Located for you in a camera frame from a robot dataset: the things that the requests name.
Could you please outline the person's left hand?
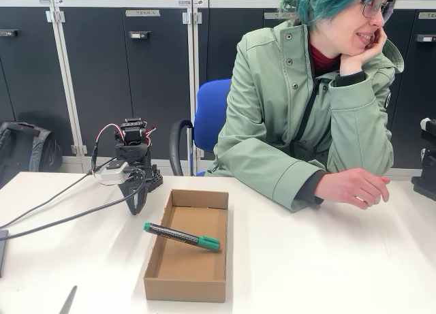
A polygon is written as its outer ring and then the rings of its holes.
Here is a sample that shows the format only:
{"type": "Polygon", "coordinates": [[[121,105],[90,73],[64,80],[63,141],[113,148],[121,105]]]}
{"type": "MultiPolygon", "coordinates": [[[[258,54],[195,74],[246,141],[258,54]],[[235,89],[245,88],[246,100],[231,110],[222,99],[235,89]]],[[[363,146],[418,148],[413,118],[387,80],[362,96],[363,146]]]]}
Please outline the person's left hand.
{"type": "Polygon", "coordinates": [[[362,66],[382,53],[387,36],[383,28],[372,33],[355,33],[350,49],[341,55],[340,76],[350,76],[362,71],[362,66]]]}

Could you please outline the person's right hand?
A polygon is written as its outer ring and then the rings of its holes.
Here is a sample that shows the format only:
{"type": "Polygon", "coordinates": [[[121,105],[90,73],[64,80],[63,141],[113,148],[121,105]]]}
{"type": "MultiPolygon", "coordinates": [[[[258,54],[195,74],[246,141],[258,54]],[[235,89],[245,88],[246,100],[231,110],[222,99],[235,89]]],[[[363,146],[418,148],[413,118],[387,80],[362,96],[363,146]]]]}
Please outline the person's right hand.
{"type": "Polygon", "coordinates": [[[389,200],[389,178],[376,176],[362,168],[353,168],[324,175],[314,195],[330,202],[353,205],[365,210],[381,200],[389,200]]]}

